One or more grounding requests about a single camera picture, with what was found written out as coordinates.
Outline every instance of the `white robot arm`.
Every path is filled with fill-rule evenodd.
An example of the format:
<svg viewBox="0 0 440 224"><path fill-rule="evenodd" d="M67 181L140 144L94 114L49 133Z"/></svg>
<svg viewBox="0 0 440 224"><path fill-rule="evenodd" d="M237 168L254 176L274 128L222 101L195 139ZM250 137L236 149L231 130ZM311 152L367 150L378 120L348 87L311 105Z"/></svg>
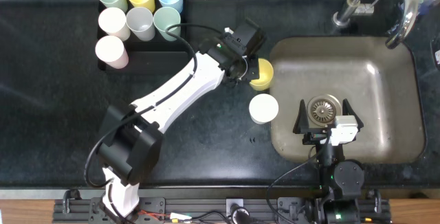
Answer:
<svg viewBox="0 0 440 224"><path fill-rule="evenodd" d="M205 40L195 58L159 89L133 101L129 107L108 108L99 131L102 144L96 149L106 181L110 182L102 200L107 215L113 220L130 219L130 213L139 203L140 179L157 163L165 131L194 101L216 89L224 78L242 79L251 60L257 62L258 68L254 53L264 38L261 29L246 20L235 32ZM136 118L125 124L123 121L130 117ZM109 127L121 123L117 130L108 132Z"/></svg>

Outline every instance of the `black countertop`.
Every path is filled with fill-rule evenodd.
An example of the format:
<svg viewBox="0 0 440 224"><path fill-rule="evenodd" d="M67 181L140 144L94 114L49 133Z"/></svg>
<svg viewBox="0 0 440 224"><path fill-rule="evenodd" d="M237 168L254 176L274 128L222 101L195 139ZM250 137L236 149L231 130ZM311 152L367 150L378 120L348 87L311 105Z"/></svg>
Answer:
<svg viewBox="0 0 440 224"><path fill-rule="evenodd" d="M387 36L399 1L381 0L373 16L356 17L345 30L335 30L330 19L344 0L186 0L185 19L223 29L250 17L267 32L260 56L268 58L290 36ZM98 0L0 0L1 188L85 186L85 159L108 105L128 104L172 76L100 71L98 15ZM365 164L367 187L440 186L440 72L430 51L439 20L440 8L431 10L406 39L415 56L426 149L411 164ZM193 44L204 36L188 30ZM273 148L270 124L251 121L248 104L256 94L246 84L222 85L196 101L168 129L159 163L141 187L266 186L293 168ZM97 163L91 174L103 180ZM318 174L306 165L284 184L316 186Z"/></svg>

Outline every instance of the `stainless steel sink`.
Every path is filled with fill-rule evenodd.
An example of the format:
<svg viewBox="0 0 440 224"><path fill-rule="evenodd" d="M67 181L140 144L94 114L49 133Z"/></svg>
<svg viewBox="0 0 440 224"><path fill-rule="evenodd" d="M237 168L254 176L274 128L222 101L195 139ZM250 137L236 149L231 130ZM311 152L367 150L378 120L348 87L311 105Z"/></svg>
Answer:
<svg viewBox="0 0 440 224"><path fill-rule="evenodd" d="M307 159L310 146L292 133L299 104L309 104L309 123L330 123L347 99L365 127L344 145L346 158L368 163L416 160L425 146L412 54L386 38L287 38L270 54L270 88L280 112L272 121L272 143L281 156Z"/></svg>

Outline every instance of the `wooden floor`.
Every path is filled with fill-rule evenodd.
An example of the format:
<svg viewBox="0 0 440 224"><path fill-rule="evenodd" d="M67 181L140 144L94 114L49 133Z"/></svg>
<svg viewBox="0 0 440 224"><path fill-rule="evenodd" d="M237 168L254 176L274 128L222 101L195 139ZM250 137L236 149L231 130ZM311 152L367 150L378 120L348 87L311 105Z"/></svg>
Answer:
<svg viewBox="0 0 440 224"><path fill-rule="evenodd" d="M49 224L53 207L51 200L0 200L0 224ZM394 224L440 223L440 199L394 199L391 211Z"/></svg>

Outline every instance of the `sink drain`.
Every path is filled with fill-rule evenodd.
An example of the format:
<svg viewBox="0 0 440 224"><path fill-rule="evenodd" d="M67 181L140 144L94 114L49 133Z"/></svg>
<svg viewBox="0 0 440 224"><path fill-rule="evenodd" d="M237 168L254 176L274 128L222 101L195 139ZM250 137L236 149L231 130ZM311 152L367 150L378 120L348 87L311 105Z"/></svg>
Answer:
<svg viewBox="0 0 440 224"><path fill-rule="evenodd" d="M309 118L319 126L333 121L335 116L341 115L341 104L335 97L324 94L312 98L308 104Z"/></svg>

